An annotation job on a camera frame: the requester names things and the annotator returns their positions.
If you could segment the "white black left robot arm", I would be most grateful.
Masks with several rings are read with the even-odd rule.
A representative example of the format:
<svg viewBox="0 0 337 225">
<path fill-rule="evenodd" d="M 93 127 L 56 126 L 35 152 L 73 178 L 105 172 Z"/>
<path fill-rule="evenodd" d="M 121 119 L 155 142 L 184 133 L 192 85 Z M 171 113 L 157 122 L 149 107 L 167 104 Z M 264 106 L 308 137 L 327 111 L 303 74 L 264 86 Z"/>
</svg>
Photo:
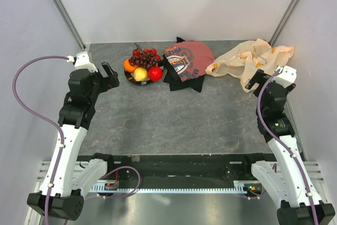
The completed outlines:
<svg viewBox="0 0 337 225">
<path fill-rule="evenodd" d="M 56 147 L 47 175 L 38 192 L 30 193 L 27 204 L 40 215 L 75 221 L 79 218 L 84 199 L 101 177 L 115 175 L 113 156 L 95 153 L 77 176 L 76 160 L 82 142 L 95 114 L 98 96 L 119 86 L 118 73 L 107 62 L 102 63 L 107 76 L 100 71 L 77 69 L 70 74 L 69 92 L 59 112 Z"/>
</svg>

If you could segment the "beige banana print plastic bag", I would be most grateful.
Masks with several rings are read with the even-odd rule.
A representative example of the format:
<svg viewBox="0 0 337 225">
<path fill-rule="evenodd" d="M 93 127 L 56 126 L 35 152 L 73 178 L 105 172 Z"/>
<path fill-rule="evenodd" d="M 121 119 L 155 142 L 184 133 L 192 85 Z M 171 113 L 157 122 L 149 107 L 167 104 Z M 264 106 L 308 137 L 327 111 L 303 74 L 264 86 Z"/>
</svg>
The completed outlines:
<svg viewBox="0 0 337 225">
<path fill-rule="evenodd" d="M 258 69 L 266 74 L 274 73 L 278 66 L 284 66 L 294 54 L 294 47 L 271 47 L 264 40 L 245 41 L 235 48 L 219 56 L 210 64 L 205 72 L 213 77 L 230 75 L 240 79 L 244 92 L 245 86 Z"/>
</svg>

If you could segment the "dark purple grape bunch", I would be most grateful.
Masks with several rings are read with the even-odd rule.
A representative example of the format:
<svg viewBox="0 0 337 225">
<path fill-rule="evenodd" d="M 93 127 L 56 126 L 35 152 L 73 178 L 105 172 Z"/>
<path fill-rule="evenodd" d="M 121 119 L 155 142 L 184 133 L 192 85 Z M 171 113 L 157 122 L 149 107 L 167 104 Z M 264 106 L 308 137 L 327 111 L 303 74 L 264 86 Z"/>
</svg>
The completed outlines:
<svg viewBox="0 0 337 225">
<path fill-rule="evenodd" d="M 128 62 L 132 66 L 142 67 L 145 69 L 150 69 L 157 65 L 158 59 L 153 53 L 145 53 L 141 55 L 135 55 L 128 59 Z"/>
</svg>

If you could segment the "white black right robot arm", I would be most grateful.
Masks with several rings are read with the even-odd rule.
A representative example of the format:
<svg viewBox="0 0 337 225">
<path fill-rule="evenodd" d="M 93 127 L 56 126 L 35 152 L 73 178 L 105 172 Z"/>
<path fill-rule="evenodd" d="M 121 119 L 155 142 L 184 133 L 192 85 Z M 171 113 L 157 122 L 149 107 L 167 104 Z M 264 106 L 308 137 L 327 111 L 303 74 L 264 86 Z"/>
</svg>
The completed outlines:
<svg viewBox="0 0 337 225">
<path fill-rule="evenodd" d="M 287 95 L 295 88 L 296 69 L 279 66 L 272 75 L 258 69 L 246 85 L 257 86 L 257 126 L 276 158 L 278 176 L 268 162 L 249 161 L 241 166 L 246 179 L 257 178 L 277 207 L 279 224 L 329 224 L 332 204 L 315 188 L 304 162 L 294 128 L 284 113 Z"/>
</svg>

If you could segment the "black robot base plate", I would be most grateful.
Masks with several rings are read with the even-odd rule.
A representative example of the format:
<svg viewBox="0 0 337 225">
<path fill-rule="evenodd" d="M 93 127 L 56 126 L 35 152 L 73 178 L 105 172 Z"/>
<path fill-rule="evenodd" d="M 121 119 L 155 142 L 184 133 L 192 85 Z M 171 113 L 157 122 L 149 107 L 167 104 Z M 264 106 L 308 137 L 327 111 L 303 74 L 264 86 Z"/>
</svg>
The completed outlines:
<svg viewBox="0 0 337 225">
<path fill-rule="evenodd" d="M 115 155 L 108 160 L 108 172 L 134 167 L 142 180 L 149 177 L 191 176 L 224 181 L 253 180 L 251 165 L 257 161 L 276 163 L 271 153 Z"/>
</svg>

